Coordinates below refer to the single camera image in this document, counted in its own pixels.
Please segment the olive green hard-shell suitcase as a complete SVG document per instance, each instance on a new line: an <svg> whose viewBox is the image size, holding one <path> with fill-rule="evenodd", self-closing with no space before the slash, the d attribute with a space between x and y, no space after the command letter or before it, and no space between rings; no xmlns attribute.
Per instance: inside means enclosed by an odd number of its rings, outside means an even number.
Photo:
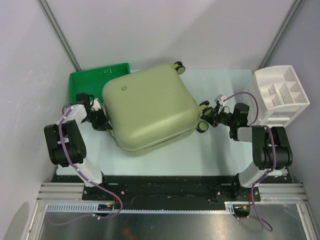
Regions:
<svg viewBox="0 0 320 240"><path fill-rule="evenodd" d="M197 103L185 86L182 62L165 63L108 81L102 99L115 143L141 155L191 135L207 100Z"/></svg>

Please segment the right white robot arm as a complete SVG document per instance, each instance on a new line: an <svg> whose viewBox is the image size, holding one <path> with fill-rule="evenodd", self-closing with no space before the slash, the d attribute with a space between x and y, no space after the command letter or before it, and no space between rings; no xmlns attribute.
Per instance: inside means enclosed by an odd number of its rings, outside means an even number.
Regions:
<svg viewBox="0 0 320 240"><path fill-rule="evenodd" d="M251 143L252 162L236 175L237 184L230 188L231 196L242 201L249 194L249 189L256 187L274 171L281 171L293 162L293 153L284 127L248 124L250 107L236 103L233 112L225 112L217 103L215 107L206 107L201 119L207 125L229 127L229 138L236 142Z"/></svg>

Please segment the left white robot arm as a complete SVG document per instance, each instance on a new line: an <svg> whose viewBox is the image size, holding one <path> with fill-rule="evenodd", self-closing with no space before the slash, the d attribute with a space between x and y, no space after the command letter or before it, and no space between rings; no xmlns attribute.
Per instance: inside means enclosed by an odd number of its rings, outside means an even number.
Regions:
<svg viewBox="0 0 320 240"><path fill-rule="evenodd" d="M111 133L110 120L101 107L99 98L78 93L76 101L62 107L61 118L44 127L44 136L50 161L62 168L71 167L86 187L94 187L93 194L100 200L110 196L111 188L103 183L104 175L93 166L79 125L91 124L95 131Z"/></svg>

